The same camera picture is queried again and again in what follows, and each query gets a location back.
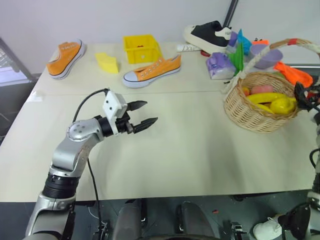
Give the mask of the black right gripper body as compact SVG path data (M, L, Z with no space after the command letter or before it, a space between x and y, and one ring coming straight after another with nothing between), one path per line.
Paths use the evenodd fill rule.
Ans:
M304 87L302 85L302 103L301 109L310 110L320 110L320 85L311 85L309 87Z

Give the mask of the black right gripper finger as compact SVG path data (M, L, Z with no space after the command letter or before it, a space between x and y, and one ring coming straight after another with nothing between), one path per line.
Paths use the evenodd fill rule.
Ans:
M294 96L297 102L304 100L304 86L301 82L296 82L294 87Z

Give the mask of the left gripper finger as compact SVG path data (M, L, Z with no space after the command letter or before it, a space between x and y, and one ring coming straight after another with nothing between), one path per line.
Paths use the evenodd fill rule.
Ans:
M135 111L146 105L148 102L144 100L137 100L127 103L127 111Z
M139 132L142 132L142 131L148 129L157 120L158 120L157 117L153 117L153 118L148 118L148 119L141 121L138 125L133 126L133 133L139 133Z

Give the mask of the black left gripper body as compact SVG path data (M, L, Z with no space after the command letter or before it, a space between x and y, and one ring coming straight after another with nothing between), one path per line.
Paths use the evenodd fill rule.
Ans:
M116 119L115 125L119 134L122 134L122 133L135 134L136 133L135 126L130 123L130 119L131 118L127 112L125 112L122 117L119 117Z

